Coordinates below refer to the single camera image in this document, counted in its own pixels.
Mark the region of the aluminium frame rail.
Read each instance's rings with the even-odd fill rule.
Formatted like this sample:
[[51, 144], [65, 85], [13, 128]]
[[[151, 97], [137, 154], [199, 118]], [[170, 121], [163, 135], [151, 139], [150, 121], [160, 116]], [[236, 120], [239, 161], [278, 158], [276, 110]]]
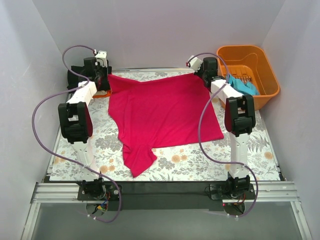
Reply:
[[299, 195], [290, 181], [259, 183], [256, 201], [239, 205], [208, 197], [208, 182], [123, 182], [101, 220], [94, 201], [79, 201], [74, 183], [39, 183], [24, 240], [310, 240]]

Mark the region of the folded orange t shirt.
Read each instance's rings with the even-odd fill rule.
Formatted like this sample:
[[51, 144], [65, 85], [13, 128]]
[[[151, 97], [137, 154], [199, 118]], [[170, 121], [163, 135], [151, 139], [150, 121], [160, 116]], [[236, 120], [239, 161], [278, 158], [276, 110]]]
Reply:
[[110, 95], [112, 94], [112, 91], [111, 90], [108, 90], [108, 91], [97, 91], [95, 93], [95, 95], [93, 96], [93, 98], [106, 98], [106, 97], [109, 97]]

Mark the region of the teal t shirt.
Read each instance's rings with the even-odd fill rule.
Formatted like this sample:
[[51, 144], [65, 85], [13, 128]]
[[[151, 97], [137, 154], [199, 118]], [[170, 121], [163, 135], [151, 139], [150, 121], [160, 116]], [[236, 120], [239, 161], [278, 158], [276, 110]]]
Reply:
[[259, 96], [260, 93], [254, 84], [247, 81], [246, 83], [242, 82], [241, 79], [233, 77], [231, 74], [227, 75], [228, 83], [230, 86], [235, 89], [237, 92], [243, 95], [252, 95]]

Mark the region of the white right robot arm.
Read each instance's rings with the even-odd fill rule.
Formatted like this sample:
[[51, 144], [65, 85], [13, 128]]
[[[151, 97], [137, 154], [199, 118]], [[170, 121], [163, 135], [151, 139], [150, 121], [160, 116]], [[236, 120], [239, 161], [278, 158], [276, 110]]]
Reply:
[[218, 75], [218, 62], [221, 60], [220, 56], [207, 53], [203, 59], [195, 55], [188, 61], [195, 75], [209, 89], [210, 98], [219, 97], [225, 103], [224, 126], [230, 138], [230, 160], [220, 163], [229, 165], [228, 178], [223, 183], [210, 185], [208, 191], [220, 198], [244, 198], [247, 192], [253, 190], [250, 177], [255, 175], [248, 166], [248, 143], [256, 125], [254, 98], [236, 91], [230, 85], [230, 73]]

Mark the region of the folded beige t shirt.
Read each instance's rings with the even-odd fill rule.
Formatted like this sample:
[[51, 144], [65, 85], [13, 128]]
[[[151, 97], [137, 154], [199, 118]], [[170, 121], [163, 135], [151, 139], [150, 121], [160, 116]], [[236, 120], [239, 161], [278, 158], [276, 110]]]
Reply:
[[106, 95], [108, 92], [107, 91], [98, 91], [97, 93], [96, 93], [96, 95], [97, 96], [103, 96], [103, 95]]

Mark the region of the folded black t shirt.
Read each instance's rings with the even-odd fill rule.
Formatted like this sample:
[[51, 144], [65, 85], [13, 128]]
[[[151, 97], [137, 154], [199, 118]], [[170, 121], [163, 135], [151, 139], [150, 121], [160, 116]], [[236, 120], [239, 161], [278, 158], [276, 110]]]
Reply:
[[[83, 75], [83, 73], [85, 72], [85, 67], [72, 65], [71, 70], [77, 73], [78, 75]], [[67, 89], [68, 90], [77, 88], [79, 86], [79, 83], [87, 81], [86, 78], [78, 75], [70, 72], [69, 70], [67, 71]]]

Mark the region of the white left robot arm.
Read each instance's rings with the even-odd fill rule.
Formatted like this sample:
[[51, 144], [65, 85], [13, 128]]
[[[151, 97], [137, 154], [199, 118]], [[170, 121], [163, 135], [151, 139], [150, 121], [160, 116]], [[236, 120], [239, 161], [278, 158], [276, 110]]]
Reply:
[[85, 167], [98, 171], [91, 146], [93, 123], [89, 113], [89, 103], [98, 91], [103, 96], [110, 93], [108, 74], [109, 61], [100, 53], [83, 59], [83, 66], [71, 66], [67, 71], [67, 88], [81, 86], [73, 92], [67, 103], [58, 106], [58, 116], [62, 136], [71, 144], [77, 161]]

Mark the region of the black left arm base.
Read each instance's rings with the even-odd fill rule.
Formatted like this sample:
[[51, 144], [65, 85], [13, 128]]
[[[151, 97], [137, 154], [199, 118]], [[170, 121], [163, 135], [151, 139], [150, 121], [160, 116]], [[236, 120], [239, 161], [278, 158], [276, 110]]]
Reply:
[[119, 189], [114, 184], [105, 183], [102, 178], [93, 181], [80, 181], [76, 183], [79, 186], [77, 200], [87, 201], [85, 206], [88, 215], [100, 217], [104, 215], [109, 208], [111, 201], [119, 201], [119, 194], [122, 192], [122, 186]]

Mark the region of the pink t shirt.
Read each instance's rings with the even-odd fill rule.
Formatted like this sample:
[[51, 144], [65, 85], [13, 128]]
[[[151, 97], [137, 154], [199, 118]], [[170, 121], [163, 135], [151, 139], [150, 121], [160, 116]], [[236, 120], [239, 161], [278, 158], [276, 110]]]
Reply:
[[137, 81], [109, 75], [108, 114], [118, 128], [124, 165], [134, 178], [156, 160], [155, 148], [224, 138], [201, 78], [188, 73]]

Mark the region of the orange plastic basket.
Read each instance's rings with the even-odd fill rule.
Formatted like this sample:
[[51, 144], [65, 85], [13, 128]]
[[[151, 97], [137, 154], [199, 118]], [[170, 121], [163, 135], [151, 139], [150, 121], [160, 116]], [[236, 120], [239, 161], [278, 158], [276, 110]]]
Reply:
[[226, 63], [229, 73], [243, 83], [252, 83], [259, 92], [255, 95], [255, 110], [260, 110], [280, 92], [278, 80], [265, 52], [255, 45], [225, 45], [216, 54]]

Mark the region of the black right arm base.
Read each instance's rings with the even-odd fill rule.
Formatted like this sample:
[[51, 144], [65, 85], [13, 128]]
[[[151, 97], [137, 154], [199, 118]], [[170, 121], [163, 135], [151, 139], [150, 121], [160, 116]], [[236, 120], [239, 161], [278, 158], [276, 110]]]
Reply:
[[250, 182], [250, 176], [229, 176], [226, 181], [211, 183], [204, 188], [204, 193], [210, 200], [222, 201], [223, 210], [232, 216], [241, 216], [246, 211], [246, 200], [254, 200], [256, 192]]

